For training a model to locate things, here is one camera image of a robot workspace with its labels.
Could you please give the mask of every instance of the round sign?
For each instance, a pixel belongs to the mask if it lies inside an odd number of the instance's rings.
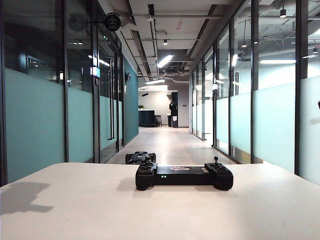
[[[120,28],[121,20],[118,14],[110,12],[102,19],[102,25],[110,32],[117,31]]]

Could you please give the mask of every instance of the exposed ceiling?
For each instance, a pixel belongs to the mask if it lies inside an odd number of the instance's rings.
[[[115,12],[127,17],[123,35],[138,65],[139,76],[152,81],[188,84],[195,47],[202,32],[223,18],[237,0],[109,0]],[[173,55],[163,68],[159,62]]]

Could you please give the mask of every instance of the game controller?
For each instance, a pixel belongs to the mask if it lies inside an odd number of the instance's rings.
[[[144,191],[156,185],[195,185],[210,186],[227,191],[232,188],[234,176],[223,164],[206,163],[203,166],[157,166],[155,162],[145,161],[140,164],[135,173],[135,185],[139,191]]]
[[[141,164],[151,161],[156,162],[155,153],[147,153],[146,151],[136,151],[135,153],[128,153],[125,155],[125,164]]]

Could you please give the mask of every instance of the concrete floor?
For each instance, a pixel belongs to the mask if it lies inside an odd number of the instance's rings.
[[[187,127],[139,127],[139,135],[107,161],[107,164],[124,164],[125,155],[136,151],[156,153],[159,165],[203,165],[214,162],[236,164],[209,143],[189,133]]]

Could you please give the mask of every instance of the bar stool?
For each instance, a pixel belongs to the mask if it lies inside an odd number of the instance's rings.
[[[161,115],[154,115],[154,122],[157,127],[162,127]]]

